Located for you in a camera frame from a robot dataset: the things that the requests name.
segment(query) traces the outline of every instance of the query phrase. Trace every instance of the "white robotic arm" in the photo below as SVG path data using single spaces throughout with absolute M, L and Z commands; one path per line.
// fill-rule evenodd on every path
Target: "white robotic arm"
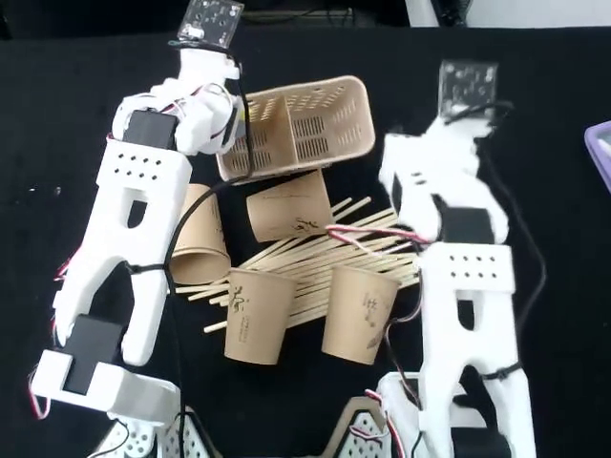
M 385 138 L 379 177 L 399 222 L 436 240 L 419 259 L 423 365 L 405 374 L 417 385 L 419 405 L 397 372 L 378 386 L 382 408 L 411 458 L 536 456 L 528 381 L 517 353 L 512 253 L 501 244 L 508 219 L 476 176 L 475 139 L 492 131 L 494 113 L 486 109 L 495 105 L 494 84 L 495 66 L 444 62 L 439 117 L 429 130 Z M 463 110 L 479 116 L 462 118 Z M 473 328 L 458 318 L 464 301 L 473 308 Z M 453 402 L 467 365 L 490 394 L 497 431 Z
M 230 1 L 193 0 L 179 37 L 199 40 L 205 23 L 210 28 L 207 44 L 212 40 L 226 48 L 241 11 L 242 5 Z M 43 352 L 32 378 L 37 396 L 119 419 L 115 427 L 120 432 L 125 425 L 129 434 L 118 446 L 133 457 L 149 456 L 154 445 L 157 457 L 176 456 L 180 392 L 172 383 L 134 374 L 115 360 L 119 353 L 127 364 L 149 360 L 168 289 L 166 255 L 191 176 L 187 157 L 231 148 L 244 109 L 242 99 L 224 87 L 226 79 L 240 77 L 224 50 L 181 49 L 180 62 L 178 78 L 126 97 L 116 112 L 87 230 L 53 301 L 61 348 Z M 146 210 L 141 223 L 128 228 L 136 201 L 146 202 Z M 88 315 L 95 292 L 121 262 L 137 267 L 132 275 L 134 308 L 126 327 Z M 209 450 L 193 422 L 185 422 L 194 456 L 204 458 Z M 116 440 L 110 434 L 100 449 L 112 448 Z

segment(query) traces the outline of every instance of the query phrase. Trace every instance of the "paper cup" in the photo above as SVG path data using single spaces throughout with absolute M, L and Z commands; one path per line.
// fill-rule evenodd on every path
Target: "paper cup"
M 250 196 L 246 205 L 257 241 L 324 234 L 333 223 L 320 170 Z
M 189 184 L 180 215 L 208 189 L 203 184 Z M 230 267 L 219 204 L 217 197 L 211 196 L 182 228 L 170 261 L 170 272 L 176 283 L 202 284 L 221 279 Z
M 344 265 L 332 272 L 323 352 L 371 365 L 400 282 Z
M 227 358 L 254 364 L 278 362 L 296 284 L 255 270 L 229 271 Z

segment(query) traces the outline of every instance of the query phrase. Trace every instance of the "plastic basket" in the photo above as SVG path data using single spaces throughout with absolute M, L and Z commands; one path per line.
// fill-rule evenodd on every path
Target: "plastic basket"
M 255 179 L 325 167 L 373 148 L 367 89 L 354 76 L 270 89 L 247 99 Z M 217 161 L 224 180 L 245 174 L 245 138 Z

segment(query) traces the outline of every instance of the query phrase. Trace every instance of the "black cloth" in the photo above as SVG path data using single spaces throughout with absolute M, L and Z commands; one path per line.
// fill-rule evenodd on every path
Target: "black cloth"
M 50 343 L 57 266 L 78 247 L 95 197 L 105 135 L 121 98 L 177 74 L 169 36 L 133 36 L 0 44 L 0 240 L 4 316 L 0 355 L 2 456 L 87 454 L 108 420 L 99 412 L 54 403 L 36 422 L 26 377 Z M 372 196 L 388 205 L 377 170 L 384 133 L 420 134 L 436 113 L 444 58 L 498 62 L 499 98 L 516 111 L 488 154 L 513 188 L 549 266 L 549 282 L 528 322 L 521 359 L 531 387 L 539 456 L 581 456 L 606 449 L 611 397 L 608 260 L 609 193 L 583 144 L 583 132 L 611 117 L 611 30 L 560 31 L 239 31 L 235 50 L 249 91 L 342 74 L 362 78 L 378 140 L 371 154 L 325 170 L 332 202 Z M 212 157 L 193 159 L 193 180 L 219 179 Z M 244 197 L 269 183 L 220 196 L 234 265 L 261 247 L 247 224 Z M 512 229 L 516 310 L 537 281 L 537 264 Z M 129 316 L 129 278 L 96 297 L 96 313 Z M 414 305 L 399 295 L 394 313 Z M 168 303 L 179 315 L 188 405 L 229 456 L 319 453 L 347 399 L 391 370 L 384 348 L 376 364 L 345 362 L 320 351 L 323 321 L 286 333 L 274 367 L 222 356 L 223 333 L 201 328 L 222 319 L 207 302 Z M 164 317 L 154 356 L 142 373 L 177 380 L 171 328 Z M 421 364 L 421 331 L 392 332 L 404 367 Z

